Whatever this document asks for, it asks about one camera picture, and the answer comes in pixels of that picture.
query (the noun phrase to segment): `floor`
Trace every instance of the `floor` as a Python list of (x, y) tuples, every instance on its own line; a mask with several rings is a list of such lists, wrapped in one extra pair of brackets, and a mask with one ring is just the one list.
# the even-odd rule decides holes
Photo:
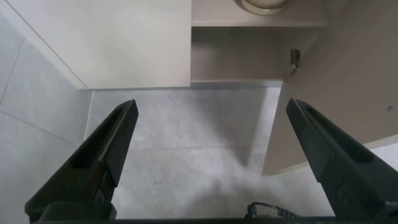
[(113, 198), (118, 218), (243, 217), (253, 201), (332, 215), (308, 167), (261, 176), (279, 92), (94, 91), (87, 134), (126, 100), (139, 110)]
[(92, 92), (77, 90), (0, 15), (0, 223), (83, 142)]

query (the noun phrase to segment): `wall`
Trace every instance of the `wall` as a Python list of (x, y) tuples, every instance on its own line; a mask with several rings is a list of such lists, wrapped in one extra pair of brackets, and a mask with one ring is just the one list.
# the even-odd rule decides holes
[(82, 143), (90, 100), (0, 16), (1, 223), (29, 222), (24, 204)]
[(306, 158), (285, 113), (289, 98), (306, 101), (365, 144), (398, 133), (397, 1), (347, 1), (282, 85), (265, 174)]

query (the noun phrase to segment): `floor tile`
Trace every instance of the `floor tile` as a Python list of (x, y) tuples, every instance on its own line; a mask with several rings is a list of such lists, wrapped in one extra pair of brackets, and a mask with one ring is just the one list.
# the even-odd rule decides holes
[(113, 198), (118, 218), (220, 217), (222, 173), (221, 148), (129, 151)]
[(91, 91), (77, 90), (25, 41), (0, 110), (79, 145), (84, 139), (90, 100)]
[(23, 41), (24, 36), (0, 15), (0, 99)]
[(0, 222), (28, 223), (24, 204), (76, 150), (0, 112)]
[(131, 99), (139, 111), (131, 148), (221, 146), (214, 90), (95, 91), (87, 133)]
[(280, 88), (217, 91), (224, 146), (268, 145)]

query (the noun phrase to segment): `wire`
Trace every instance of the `wire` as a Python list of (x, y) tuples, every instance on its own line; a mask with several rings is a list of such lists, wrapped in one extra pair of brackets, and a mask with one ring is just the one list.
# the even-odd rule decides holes
[(287, 219), (293, 219), (293, 218), (299, 217), (299, 215), (297, 215), (296, 213), (291, 212), (285, 208), (282, 208), (282, 207), (279, 207), (276, 205), (270, 205), (270, 204), (264, 203), (264, 202), (253, 202), (252, 204), (248, 205), (248, 214), (246, 215), (246, 218), (256, 218), (257, 217), (256, 205), (274, 208), (278, 211), (278, 216), (284, 217)]

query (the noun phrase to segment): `cabinet panel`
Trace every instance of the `cabinet panel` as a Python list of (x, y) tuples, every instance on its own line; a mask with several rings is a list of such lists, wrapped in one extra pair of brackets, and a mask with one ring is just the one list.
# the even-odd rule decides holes
[(88, 88), (190, 84), (191, 1), (9, 3)]
[(398, 134), (397, 11), (398, 1), (347, 1), (319, 33), (300, 70), (282, 85), (264, 174), (307, 161), (285, 112), (291, 97), (310, 103), (360, 143)]

